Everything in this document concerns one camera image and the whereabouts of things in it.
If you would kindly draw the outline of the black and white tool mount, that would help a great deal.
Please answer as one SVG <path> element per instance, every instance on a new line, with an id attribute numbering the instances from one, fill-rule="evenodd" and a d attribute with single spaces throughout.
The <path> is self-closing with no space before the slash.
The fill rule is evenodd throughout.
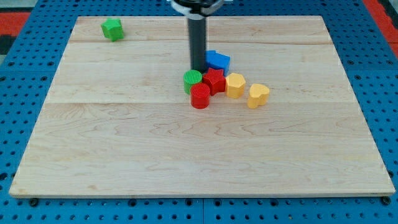
<path id="1" fill-rule="evenodd" d="M 223 6 L 224 0 L 171 0 L 170 4 L 184 16 L 210 16 Z"/>

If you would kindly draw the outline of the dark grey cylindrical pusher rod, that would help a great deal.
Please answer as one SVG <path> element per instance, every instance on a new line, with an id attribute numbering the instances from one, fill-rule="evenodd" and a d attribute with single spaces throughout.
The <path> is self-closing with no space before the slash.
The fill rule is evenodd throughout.
<path id="1" fill-rule="evenodd" d="M 188 39 L 191 69 L 206 71 L 206 17 L 190 14 L 188 21 Z"/>

